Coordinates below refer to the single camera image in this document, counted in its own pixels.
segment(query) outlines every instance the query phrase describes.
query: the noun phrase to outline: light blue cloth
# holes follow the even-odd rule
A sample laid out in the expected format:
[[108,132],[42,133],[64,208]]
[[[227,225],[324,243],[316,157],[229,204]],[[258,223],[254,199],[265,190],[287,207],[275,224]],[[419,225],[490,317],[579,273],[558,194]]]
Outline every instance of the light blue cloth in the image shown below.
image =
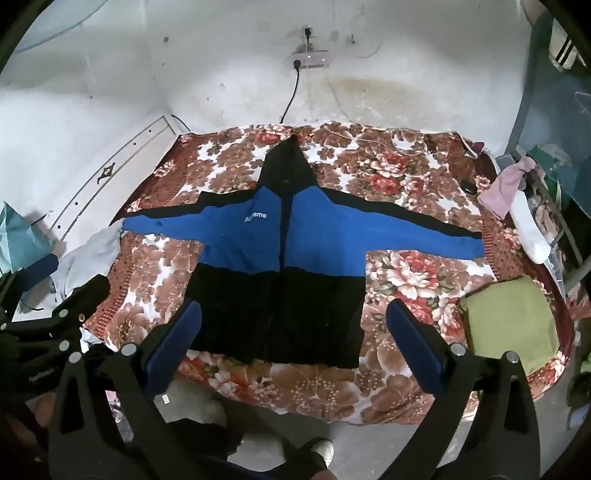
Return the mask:
[[9,204],[0,210],[0,270],[15,272],[50,254],[51,242]]
[[51,279],[56,288],[56,302],[67,299],[95,275],[105,277],[121,253],[123,219],[99,230],[88,241],[60,258],[60,266]]

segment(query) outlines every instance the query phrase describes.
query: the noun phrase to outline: jacket sleeve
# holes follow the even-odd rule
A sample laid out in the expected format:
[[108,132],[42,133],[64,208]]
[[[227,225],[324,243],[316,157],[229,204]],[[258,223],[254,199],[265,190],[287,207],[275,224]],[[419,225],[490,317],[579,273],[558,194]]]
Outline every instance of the jacket sleeve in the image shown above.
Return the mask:
[[140,210],[139,215],[127,217],[123,229],[148,235],[157,233],[179,240],[207,242],[215,225],[215,211],[204,209],[199,213],[182,213],[175,207]]
[[125,218],[123,229],[208,244],[220,228],[230,223],[233,207],[252,199],[254,193],[254,190],[225,194],[201,192],[196,203],[134,212]]
[[367,250],[419,250],[441,257],[472,260],[484,257],[480,233],[422,215],[390,202],[369,202],[337,190],[323,189],[340,207],[344,221],[358,228]]

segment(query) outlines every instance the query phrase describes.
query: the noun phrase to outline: blue gripper pad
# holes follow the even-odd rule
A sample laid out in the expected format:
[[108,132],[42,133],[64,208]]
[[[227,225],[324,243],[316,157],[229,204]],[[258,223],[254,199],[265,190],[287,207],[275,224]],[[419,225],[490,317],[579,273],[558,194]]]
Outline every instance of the blue gripper pad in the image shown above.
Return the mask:
[[144,393],[148,396],[166,392],[178,366],[201,329],[200,305],[196,301],[185,301],[169,323],[157,326],[148,337],[156,334],[156,329],[162,328],[168,331],[143,365],[146,374]]
[[442,393],[447,365],[445,340],[435,328],[419,322],[399,299],[388,305],[386,325],[421,389],[433,395]]
[[46,255],[33,265],[17,272],[18,287],[25,291],[31,290],[41,280],[46,279],[57,270],[59,262],[53,254]]

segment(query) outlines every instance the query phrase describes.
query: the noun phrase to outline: pink towel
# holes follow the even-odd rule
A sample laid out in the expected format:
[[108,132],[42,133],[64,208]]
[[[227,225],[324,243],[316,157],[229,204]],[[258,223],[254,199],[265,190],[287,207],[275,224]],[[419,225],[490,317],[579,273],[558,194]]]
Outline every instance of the pink towel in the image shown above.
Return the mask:
[[515,165],[511,165],[499,173],[491,188],[478,196],[478,202],[499,220],[504,219],[509,212],[524,173],[534,167],[535,161],[532,158],[521,157],[521,160]]

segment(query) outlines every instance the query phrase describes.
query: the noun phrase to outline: black power cord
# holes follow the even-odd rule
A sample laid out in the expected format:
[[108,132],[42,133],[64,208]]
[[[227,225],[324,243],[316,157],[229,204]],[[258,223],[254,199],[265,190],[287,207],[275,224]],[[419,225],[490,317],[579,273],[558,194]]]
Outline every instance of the black power cord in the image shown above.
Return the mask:
[[175,118],[179,122],[181,122],[183,124],[183,126],[187,129],[187,132],[190,132],[191,131],[191,129],[189,127],[187,127],[187,124],[185,122],[183,122],[179,117],[177,117],[176,115],[173,115],[173,114],[170,114],[170,116],[172,118]]
[[283,120],[285,120],[285,116],[287,115],[287,111],[290,109],[291,107],[291,103],[294,101],[294,98],[296,97],[296,92],[297,92],[297,86],[300,82],[300,66],[301,66],[301,62],[299,60],[294,60],[294,68],[295,71],[297,72],[297,78],[295,81],[295,88],[294,88],[294,93],[291,96],[291,100],[290,103],[287,104],[287,108],[285,109],[285,112],[283,113],[283,116],[281,117],[281,120],[279,121],[279,123],[283,123]]

